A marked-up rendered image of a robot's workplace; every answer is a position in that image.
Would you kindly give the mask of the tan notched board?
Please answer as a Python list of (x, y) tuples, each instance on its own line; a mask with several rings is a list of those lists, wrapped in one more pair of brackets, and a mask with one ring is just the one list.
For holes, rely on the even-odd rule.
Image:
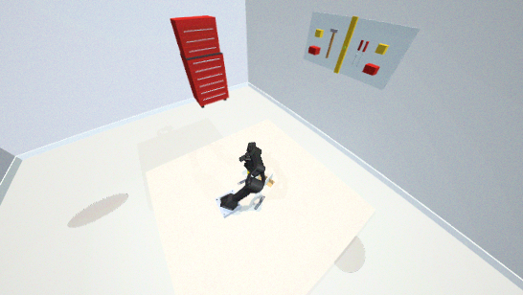
[[(258, 177), (258, 179), (262, 181), (261, 175)], [(272, 179), (269, 178), (269, 182), (266, 185), (271, 188), (274, 183), (275, 182)]]

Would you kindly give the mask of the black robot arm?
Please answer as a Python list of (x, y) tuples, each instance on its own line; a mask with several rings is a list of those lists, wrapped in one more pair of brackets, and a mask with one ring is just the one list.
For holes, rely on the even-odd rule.
[[(248, 143), (247, 152), (245, 153), (245, 161), (248, 163), (253, 162), (254, 168), (251, 170), (246, 178), (245, 185), (235, 194), (227, 193), (221, 197), (220, 207), (233, 211), (240, 200), (248, 196), (249, 194), (260, 193), (263, 190), (265, 183), (265, 166), (262, 161), (262, 150), (256, 147), (255, 142)], [(261, 173), (261, 180), (252, 177), (254, 171)]]

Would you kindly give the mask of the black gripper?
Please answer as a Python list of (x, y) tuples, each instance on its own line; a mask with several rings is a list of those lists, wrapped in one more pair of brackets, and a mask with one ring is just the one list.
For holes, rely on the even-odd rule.
[[(246, 168), (249, 172), (250, 172), (251, 170), (253, 170), (253, 168), (254, 168), (254, 163), (253, 163), (253, 162), (251, 162), (251, 163), (246, 162), (246, 161), (245, 161), (245, 154), (242, 155), (242, 156), (240, 156), (239, 161), (240, 161), (241, 163), (242, 163), (242, 161), (245, 162), (245, 163), (244, 163), (244, 166), (245, 166), (245, 168)], [(261, 174), (261, 173), (258, 172), (258, 171), (256, 171), (256, 170), (252, 173), (252, 175), (253, 175), (254, 177), (257, 177), (257, 176), (260, 175), (260, 174)]]

